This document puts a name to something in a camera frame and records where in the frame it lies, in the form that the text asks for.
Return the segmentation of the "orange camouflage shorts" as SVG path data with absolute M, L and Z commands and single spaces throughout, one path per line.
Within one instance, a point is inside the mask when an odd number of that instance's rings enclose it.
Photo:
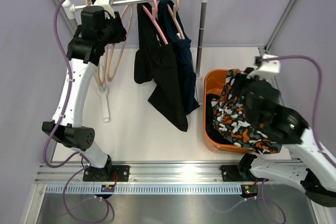
M 226 76 L 219 99 L 213 100 L 213 126 L 219 133 L 235 145 L 247 148 L 258 154 L 277 154 L 282 146 L 271 140 L 266 134 L 248 122 L 242 104 L 232 94 L 232 84 L 237 73 L 245 73 L 238 69 L 230 69 Z

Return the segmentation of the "pink hanger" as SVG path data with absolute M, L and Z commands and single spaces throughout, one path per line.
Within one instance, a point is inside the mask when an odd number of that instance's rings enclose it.
M 151 22 L 153 23 L 154 27 L 156 28 L 156 30 L 158 31 L 160 37 L 162 38 L 163 42 L 165 45 L 168 44 L 168 41 L 164 35 L 164 32 L 162 31 L 160 25 L 158 24 L 157 20 L 156 20 L 156 16 L 158 13 L 158 4 L 156 0 L 152 0 L 154 3 L 154 6 L 152 6 L 151 11 L 149 11 L 144 5 L 142 5 L 143 10 L 145 11 L 145 13 L 148 15 L 148 17 L 150 18 Z

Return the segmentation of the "black shorts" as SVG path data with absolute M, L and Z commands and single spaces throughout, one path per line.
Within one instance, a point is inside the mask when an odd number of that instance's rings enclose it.
M 139 49 L 135 53 L 134 81 L 154 81 L 156 87 L 148 102 L 180 131 L 186 132 L 188 122 L 182 104 L 175 53 L 165 44 L 146 11 L 149 3 L 137 4 Z
M 208 135 L 208 137 L 217 144 L 225 144 L 225 145 L 231 145 L 231 142 L 229 142 L 227 139 L 225 139 L 218 130 L 216 130 L 213 126 L 213 109 L 212 109 L 212 101 L 214 100 L 216 103 L 216 100 L 219 99 L 219 96 L 216 94 L 208 93 L 206 94 L 205 99 L 205 130 Z

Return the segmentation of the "navy blue shorts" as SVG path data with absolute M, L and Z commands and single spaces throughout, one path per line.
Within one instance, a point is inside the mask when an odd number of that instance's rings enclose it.
M 188 115 L 196 110 L 199 105 L 195 99 L 196 74 L 193 69 L 191 53 L 191 40 L 186 35 L 179 15 L 176 20 L 181 32 L 177 29 L 169 9 L 173 8 L 173 1 L 163 0 L 158 4 L 158 23 L 164 32 L 166 39 L 172 44 L 176 57 L 179 76 L 182 103 L 185 113 Z

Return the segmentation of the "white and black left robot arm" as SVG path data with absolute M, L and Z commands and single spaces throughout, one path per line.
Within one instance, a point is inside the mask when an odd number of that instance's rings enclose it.
M 111 14 L 101 6 L 81 11 L 81 25 L 67 46 L 67 74 L 58 108 L 51 121 L 41 127 L 47 142 L 54 140 L 87 161 L 85 182 L 105 182 L 116 175 L 111 157 L 95 142 L 95 130 L 83 126 L 82 116 L 89 84 L 105 47 L 125 41 L 126 35 L 118 12 Z

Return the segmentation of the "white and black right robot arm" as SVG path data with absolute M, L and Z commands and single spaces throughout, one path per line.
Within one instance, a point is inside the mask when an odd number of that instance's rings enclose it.
M 278 103 L 280 92 L 266 80 L 235 77 L 232 94 L 243 103 L 253 128 L 296 154 L 304 167 L 290 167 L 245 154 L 238 163 L 243 180 L 265 178 L 294 187 L 324 207 L 335 207 L 335 156 L 317 141 L 313 129 L 295 110 Z

